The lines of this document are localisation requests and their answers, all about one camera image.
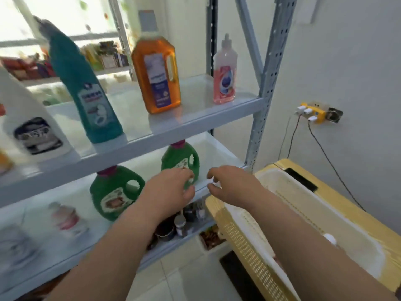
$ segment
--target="tiled floor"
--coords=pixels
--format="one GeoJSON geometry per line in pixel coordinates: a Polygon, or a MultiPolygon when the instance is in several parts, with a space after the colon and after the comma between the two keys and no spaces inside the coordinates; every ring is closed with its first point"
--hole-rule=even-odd
{"type": "Polygon", "coordinates": [[[127,301],[241,301],[218,261],[230,250],[204,253],[193,238],[138,273],[127,301]]]}

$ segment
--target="magenta cap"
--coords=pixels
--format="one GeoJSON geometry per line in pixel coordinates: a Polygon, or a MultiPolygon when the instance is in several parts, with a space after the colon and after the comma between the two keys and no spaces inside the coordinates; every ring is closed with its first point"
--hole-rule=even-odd
{"type": "Polygon", "coordinates": [[[178,141],[178,142],[175,142],[175,143],[171,144],[171,146],[172,146],[174,149],[180,149],[180,148],[182,148],[184,145],[185,145],[185,140],[180,140],[180,141],[178,141]]]}
{"type": "Polygon", "coordinates": [[[113,175],[116,171],[117,171],[117,166],[111,166],[110,168],[106,168],[97,173],[100,176],[110,176],[110,175],[113,175]]]}

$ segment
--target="green detergent bottle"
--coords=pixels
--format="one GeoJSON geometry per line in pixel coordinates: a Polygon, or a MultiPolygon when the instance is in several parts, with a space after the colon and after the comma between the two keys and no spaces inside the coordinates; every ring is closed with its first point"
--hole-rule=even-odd
{"type": "Polygon", "coordinates": [[[145,181],[135,172],[123,166],[113,166],[99,171],[89,192],[96,210],[109,221],[115,221],[121,213],[139,197],[145,181]],[[134,186],[129,181],[136,181],[134,186]]]}
{"type": "Polygon", "coordinates": [[[194,147],[185,140],[168,146],[162,157],[162,170],[171,168],[188,168],[194,173],[194,178],[186,182],[184,189],[192,185],[199,176],[199,156],[194,147]]]}

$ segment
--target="pink liquid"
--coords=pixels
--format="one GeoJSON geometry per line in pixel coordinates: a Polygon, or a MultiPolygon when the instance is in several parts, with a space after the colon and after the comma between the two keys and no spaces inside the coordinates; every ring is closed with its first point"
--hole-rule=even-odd
{"type": "Polygon", "coordinates": [[[221,83],[221,76],[222,76],[222,68],[214,70],[213,72],[213,101],[216,104],[222,104],[222,103],[226,103],[229,101],[233,101],[234,100],[234,96],[235,96],[235,81],[234,81],[234,86],[232,87],[232,89],[229,91],[228,94],[223,94],[220,92],[220,83],[221,83]]]}

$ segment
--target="right arm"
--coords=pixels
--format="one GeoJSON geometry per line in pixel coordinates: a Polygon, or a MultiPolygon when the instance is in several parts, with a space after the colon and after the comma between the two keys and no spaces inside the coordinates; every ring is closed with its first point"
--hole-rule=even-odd
{"type": "Polygon", "coordinates": [[[334,247],[252,174],[212,168],[210,193],[247,210],[259,224],[301,300],[396,301],[394,294],[334,247]]]}

